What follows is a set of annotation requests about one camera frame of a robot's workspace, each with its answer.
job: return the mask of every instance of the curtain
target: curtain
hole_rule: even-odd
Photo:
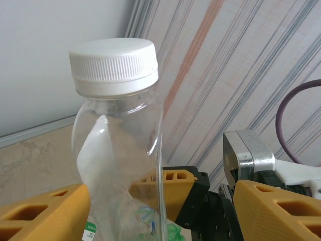
[[[320,12],[317,0],[146,1],[134,36],[157,50],[164,161],[195,165],[216,189],[226,182],[222,135],[244,129],[290,161],[275,114],[291,89],[321,78]],[[320,103],[321,88],[306,90],[283,116],[290,148],[312,166],[321,164]]]

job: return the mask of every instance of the metal bracket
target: metal bracket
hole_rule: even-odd
[[[231,187],[238,180],[256,181],[258,171],[275,170],[272,151],[252,130],[223,134],[224,172]]]

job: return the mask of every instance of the orange stripe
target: orange stripe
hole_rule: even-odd
[[[224,0],[212,0],[209,7],[206,10],[202,23],[195,34],[195,37],[188,49],[188,52],[183,60],[181,65],[179,74],[171,87],[169,94],[167,95],[164,103],[164,117],[168,113],[176,95],[182,84],[186,74],[188,73],[192,63],[194,62],[203,42],[204,39],[210,30],[214,19],[216,18],[217,14],[219,13],[221,6]]]

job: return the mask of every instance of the plastic bottle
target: plastic bottle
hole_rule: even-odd
[[[119,38],[69,52],[86,98],[72,132],[80,178],[103,240],[166,240],[161,158],[163,106],[154,44]]]

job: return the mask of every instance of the ribbed bottle cap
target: ribbed bottle cap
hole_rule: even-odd
[[[84,43],[69,51],[76,90],[84,96],[137,92],[158,80],[154,44],[118,38]]]

